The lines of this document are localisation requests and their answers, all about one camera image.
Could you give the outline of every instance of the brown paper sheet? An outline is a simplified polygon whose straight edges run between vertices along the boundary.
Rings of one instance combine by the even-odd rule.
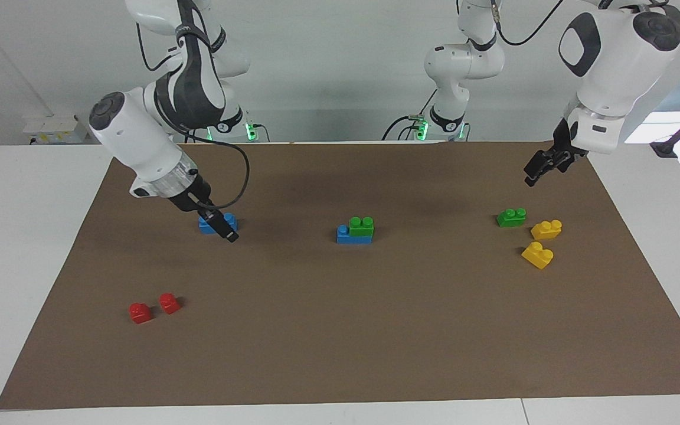
[[[669,299],[587,161],[524,185],[539,147],[247,146],[232,245],[114,162],[0,409],[680,394]],[[185,149],[228,201],[237,154]],[[372,245],[335,244],[352,215]],[[540,271],[520,252],[556,218]],[[165,292],[181,311],[130,321]]]

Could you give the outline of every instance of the green indicator light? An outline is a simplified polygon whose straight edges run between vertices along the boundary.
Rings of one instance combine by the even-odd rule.
[[[259,135],[256,134],[256,129],[253,128],[251,124],[246,123],[246,133],[248,134],[248,141],[253,142],[257,138],[259,138]]]
[[[429,131],[429,123],[424,121],[419,125],[418,131],[416,131],[416,138],[423,142],[427,138],[427,131]]]

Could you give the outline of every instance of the white table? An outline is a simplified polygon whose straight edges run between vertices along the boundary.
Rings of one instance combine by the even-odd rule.
[[[0,147],[0,392],[110,159],[102,146]],[[642,145],[590,159],[680,314],[680,166]],[[20,425],[128,422],[671,425],[680,395],[0,412],[0,423]]]

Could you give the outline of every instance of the white cylindrical joint cover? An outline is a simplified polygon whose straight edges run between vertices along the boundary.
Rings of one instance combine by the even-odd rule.
[[[601,115],[626,116],[658,82],[678,49],[659,51],[640,38],[634,29],[634,14],[597,11],[595,15],[601,51],[583,77],[578,99]]]
[[[99,142],[140,180],[156,181],[180,162],[183,151],[127,93],[106,95],[90,121]]]

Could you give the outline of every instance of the toy brick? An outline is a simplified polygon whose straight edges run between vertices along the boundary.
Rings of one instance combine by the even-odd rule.
[[[351,218],[350,226],[351,236],[374,236],[374,218],[364,217],[363,220],[359,217]]]
[[[563,231],[563,223],[560,220],[543,221],[531,229],[534,240],[555,239]]]
[[[369,245],[372,243],[371,236],[351,236],[347,225],[338,226],[337,242],[342,245]]]
[[[237,218],[235,218],[234,214],[225,212],[224,220],[227,221],[227,224],[230,225],[230,227],[233,228],[234,231],[238,231],[238,220]]]
[[[129,311],[130,311],[130,319],[135,321],[135,323],[138,323],[138,325],[153,319],[153,315],[151,314],[151,309],[149,309],[149,306],[147,306],[146,304],[141,304],[140,302],[136,302],[135,304],[132,304],[130,306]]]
[[[201,234],[215,234],[214,229],[202,217],[199,217],[199,230]]]
[[[513,228],[524,225],[527,220],[527,211],[523,208],[507,210],[500,212],[497,216],[497,224],[502,228]]]
[[[163,293],[159,297],[159,305],[162,306],[162,310],[168,315],[177,312],[180,309],[180,302],[171,293]]]
[[[539,242],[532,242],[521,256],[542,270],[550,264],[555,254],[551,250],[546,250]]]

